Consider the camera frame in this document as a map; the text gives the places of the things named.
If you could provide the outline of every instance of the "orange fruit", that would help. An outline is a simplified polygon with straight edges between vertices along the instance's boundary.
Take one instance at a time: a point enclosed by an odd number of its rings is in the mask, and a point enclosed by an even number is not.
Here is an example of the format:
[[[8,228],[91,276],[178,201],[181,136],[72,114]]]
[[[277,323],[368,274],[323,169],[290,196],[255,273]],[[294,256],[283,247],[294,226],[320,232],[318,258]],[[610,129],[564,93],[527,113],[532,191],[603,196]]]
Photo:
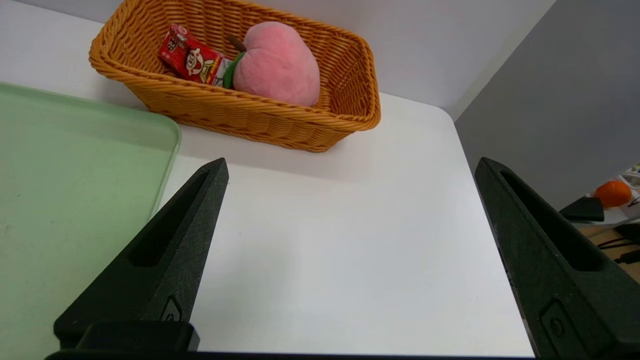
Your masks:
[[[631,200],[631,189],[620,180],[612,180],[597,188],[593,196],[600,199],[604,208],[615,208]]]

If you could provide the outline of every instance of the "cartoon character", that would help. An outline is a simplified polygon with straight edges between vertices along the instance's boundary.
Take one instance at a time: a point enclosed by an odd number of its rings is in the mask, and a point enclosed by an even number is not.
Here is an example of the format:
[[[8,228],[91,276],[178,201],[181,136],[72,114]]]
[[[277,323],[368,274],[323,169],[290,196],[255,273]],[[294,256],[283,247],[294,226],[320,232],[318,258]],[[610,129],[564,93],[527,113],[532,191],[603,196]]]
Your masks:
[[[184,61],[184,67],[187,68],[189,76],[197,75],[202,69],[210,68],[211,65],[213,65],[213,60],[204,61],[199,47],[189,50],[189,54]]]

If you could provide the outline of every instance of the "red snack box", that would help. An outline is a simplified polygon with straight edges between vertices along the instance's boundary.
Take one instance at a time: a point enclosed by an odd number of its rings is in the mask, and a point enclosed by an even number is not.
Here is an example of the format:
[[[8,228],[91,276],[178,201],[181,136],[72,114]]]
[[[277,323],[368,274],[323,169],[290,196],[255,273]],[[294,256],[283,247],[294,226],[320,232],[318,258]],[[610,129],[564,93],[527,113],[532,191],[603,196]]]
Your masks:
[[[213,86],[223,86],[223,76],[231,64],[177,24],[170,26],[158,55],[183,79]]]

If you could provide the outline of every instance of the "screw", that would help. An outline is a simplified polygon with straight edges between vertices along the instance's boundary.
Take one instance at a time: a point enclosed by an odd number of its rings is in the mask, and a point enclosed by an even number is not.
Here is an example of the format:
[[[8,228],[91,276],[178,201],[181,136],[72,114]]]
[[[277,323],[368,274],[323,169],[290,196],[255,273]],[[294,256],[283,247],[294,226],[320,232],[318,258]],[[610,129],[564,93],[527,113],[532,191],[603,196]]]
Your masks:
[[[551,319],[551,331],[558,337],[561,338],[564,335],[564,326],[562,322],[558,318]]]

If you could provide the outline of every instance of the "black cable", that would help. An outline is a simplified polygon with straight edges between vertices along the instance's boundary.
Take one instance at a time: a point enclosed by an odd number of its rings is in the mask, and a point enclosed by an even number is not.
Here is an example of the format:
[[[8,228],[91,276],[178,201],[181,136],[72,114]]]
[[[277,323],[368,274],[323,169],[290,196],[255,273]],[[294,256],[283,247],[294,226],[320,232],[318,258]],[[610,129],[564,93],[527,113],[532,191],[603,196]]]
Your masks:
[[[640,250],[633,250],[630,252],[626,252],[622,254],[618,259],[615,260],[615,262],[617,262],[618,264],[620,263],[633,264],[633,263],[637,263],[638,261],[640,261]]]
[[[600,250],[613,249],[615,247],[624,247],[624,246],[629,246],[629,245],[636,245],[636,244],[635,243],[615,244],[615,245],[609,245],[609,246],[600,247]]]
[[[613,239],[613,240],[608,240],[608,241],[605,241],[603,243],[599,243],[598,247],[601,247],[603,245],[607,245],[607,244],[610,244],[610,243],[614,243],[614,242],[617,242],[617,241],[620,241],[620,240],[626,240],[626,239],[627,238],[617,238],[617,239]]]

